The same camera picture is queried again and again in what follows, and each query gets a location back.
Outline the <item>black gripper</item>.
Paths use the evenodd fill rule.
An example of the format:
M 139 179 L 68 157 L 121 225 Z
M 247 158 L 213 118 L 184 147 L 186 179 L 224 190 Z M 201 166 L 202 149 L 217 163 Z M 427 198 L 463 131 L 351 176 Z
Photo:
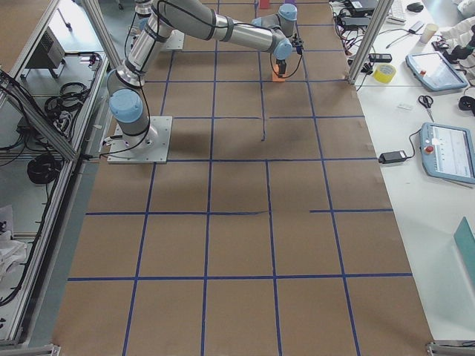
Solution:
M 286 60 L 276 59 L 275 63 L 276 63 L 275 69 L 278 76 L 286 77 Z

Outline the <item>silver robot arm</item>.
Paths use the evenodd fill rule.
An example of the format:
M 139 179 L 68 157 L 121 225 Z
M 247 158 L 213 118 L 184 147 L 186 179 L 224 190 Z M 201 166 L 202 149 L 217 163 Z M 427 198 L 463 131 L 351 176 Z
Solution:
M 143 93 L 145 75 L 158 53 L 187 48 L 186 40 L 224 42 L 274 56 L 278 75 L 295 48 L 298 10 L 283 3 L 273 14 L 242 22 L 216 13 L 201 1 L 136 1 L 140 18 L 137 35 L 125 58 L 108 76 L 109 109 L 122 131 L 124 152 L 139 152 L 153 144 L 156 134 Z

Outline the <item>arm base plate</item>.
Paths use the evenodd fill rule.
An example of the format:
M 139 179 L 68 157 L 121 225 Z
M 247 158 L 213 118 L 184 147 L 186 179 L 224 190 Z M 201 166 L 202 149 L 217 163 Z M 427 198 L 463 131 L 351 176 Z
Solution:
M 184 46 L 185 34 L 179 30 L 173 30 L 167 42 L 163 45 L 162 51 L 182 50 Z
M 111 164 L 166 164 L 172 128 L 171 116 L 152 116 L 151 124 L 145 139 L 142 135 L 132 137 L 122 133 L 116 124 L 114 134 L 122 136 L 111 143 L 112 154 L 107 161 Z

